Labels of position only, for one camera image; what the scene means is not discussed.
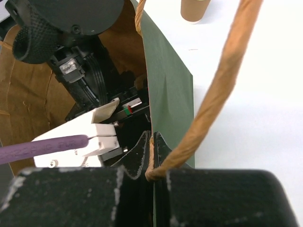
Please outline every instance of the brown paper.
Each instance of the brown paper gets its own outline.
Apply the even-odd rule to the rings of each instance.
[[[63,124],[74,105],[47,64],[30,65],[14,59],[11,46],[18,30],[15,26],[8,32],[0,53],[0,139],[4,146],[31,141]],[[125,0],[117,22],[99,37],[119,72],[146,75],[143,43],[134,27],[134,7],[129,0]],[[34,162],[26,159],[10,165],[16,175]]]

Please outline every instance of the black cable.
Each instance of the black cable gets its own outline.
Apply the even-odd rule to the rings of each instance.
[[[98,88],[99,105],[105,105],[107,104],[108,98],[107,98],[107,90],[106,90],[100,65],[93,55],[87,56],[85,60],[90,68],[90,72],[92,73],[96,86]]]
[[[87,98],[89,99],[89,101],[94,105],[97,106],[98,103],[96,102],[96,97],[93,96],[92,91],[90,90],[90,88],[88,87],[88,85],[86,84],[85,80],[83,78],[79,79],[77,81],[78,85],[81,87],[82,91],[85,93],[85,95],[87,96]]]

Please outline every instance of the brown rope handle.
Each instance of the brown rope handle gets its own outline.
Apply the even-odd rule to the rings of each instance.
[[[140,0],[136,9],[136,14],[134,16],[134,24],[136,27],[136,31],[139,35],[142,36],[141,33],[141,19],[144,11],[144,6],[145,6],[146,0]]]
[[[141,18],[145,0],[138,5],[136,18]],[[166,157],[160,167],[153,168],[153,160],[146,171],[147,180],[164,178],[170,168],[182,166],[205,138],[209,128],[220,113],[225,101],[231,94],[245,54],[250,35],[258,17],[262,0],[241,0],[232,27],[225,42],[220,63],[189,130],[179,145]],[[136,29],[140,31],[140,23],[136,20]]]

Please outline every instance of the paper cup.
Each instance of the paper cup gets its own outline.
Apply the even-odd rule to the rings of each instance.
[[[181,16],[191,24],[198,23],[209,5],[210,0],[181,0]]]

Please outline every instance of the white table surface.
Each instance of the white table surface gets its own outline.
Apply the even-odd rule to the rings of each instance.
[[[213,79],[239,0],[211,0],[196,25],[180,0],[145,11],[194,77],[194,109]],[[272,172],[303,226],[303,1],[264,0],[236,88],[195,156],[197,168]]]

